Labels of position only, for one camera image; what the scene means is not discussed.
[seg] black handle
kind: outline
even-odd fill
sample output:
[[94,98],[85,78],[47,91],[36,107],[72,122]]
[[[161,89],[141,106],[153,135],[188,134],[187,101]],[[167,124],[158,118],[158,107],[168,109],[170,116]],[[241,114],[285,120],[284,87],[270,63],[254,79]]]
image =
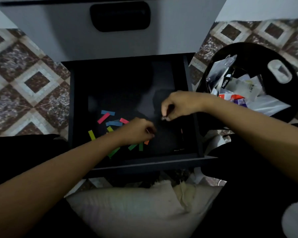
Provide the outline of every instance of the black handle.
[[91,20],[100,32],[146,29],[150,25],[150,7],[144,1],[95,4]]

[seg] black drawer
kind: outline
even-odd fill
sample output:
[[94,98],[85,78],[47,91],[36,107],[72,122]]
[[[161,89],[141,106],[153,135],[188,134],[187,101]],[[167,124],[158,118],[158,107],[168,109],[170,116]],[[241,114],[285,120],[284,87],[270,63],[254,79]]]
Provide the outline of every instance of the black drawer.
[[[184,54],[71,61],[63,63],[71,72],[69,143],[71,148],[107,132],[106,121],[134,117],[151,120],[158,132],[144,145],[121,147],[105,157],[87,177],[142,173],[201,166],[203,155],[197,116],[161,121],[161,102],[176,90],[192,90]],[[116,112],[103,123],[101,110]]]

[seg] white drawer front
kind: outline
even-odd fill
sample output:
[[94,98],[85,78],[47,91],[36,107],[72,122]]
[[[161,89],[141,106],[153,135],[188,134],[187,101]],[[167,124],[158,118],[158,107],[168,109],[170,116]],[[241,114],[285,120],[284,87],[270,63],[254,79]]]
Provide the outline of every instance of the white drawer front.
[[146,0],[147,29],[98,31],[95,3],[1,7],[54,61],[164,55],[198,51],[226,0]]

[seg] black trash bin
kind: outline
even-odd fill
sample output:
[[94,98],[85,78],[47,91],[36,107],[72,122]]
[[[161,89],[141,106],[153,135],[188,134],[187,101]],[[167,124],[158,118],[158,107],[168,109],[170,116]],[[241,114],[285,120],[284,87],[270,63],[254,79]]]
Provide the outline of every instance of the black trash bin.
[[[235,63],[232,65],[233,68],[248,73],[250,77],[261,74],[266,94],[291,105],[291,107],[272,116],[284,122],[290,122],[298,112],[298,76],[293,66],[280,54],[259,44],[239,42],[220,49],[211,59],[211,62],[206,68],[196,91],[208,92],[206,87],[206,77],[213,64],[216,61],[225,59],[228,55],[233,56],[235,54],[237,54],[237,58]],[[274,59],[280,60],[292,74],[292,79],[289,83],[279,83],[273,73],[267,68],[267,64]],[[222,122],[209,114],[199,113],[198,118],[200,121],[200,133],[203,136],[211,129],[223,129],[224,127]]]

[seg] pink paper strip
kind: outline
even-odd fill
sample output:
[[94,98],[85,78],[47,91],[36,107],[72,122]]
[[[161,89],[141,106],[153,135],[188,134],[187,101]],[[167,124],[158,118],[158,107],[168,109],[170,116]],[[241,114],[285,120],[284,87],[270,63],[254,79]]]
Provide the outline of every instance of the pink paper strip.
[[128,120],[125,120],[125,119],[123,119],[123,118],[120,119],[120,122],[122,122],[122,123],[129,123]]
[[104,114],[98,121],[97,123],[101,124],[105,119],[107,119],[110,116],[110,113]]

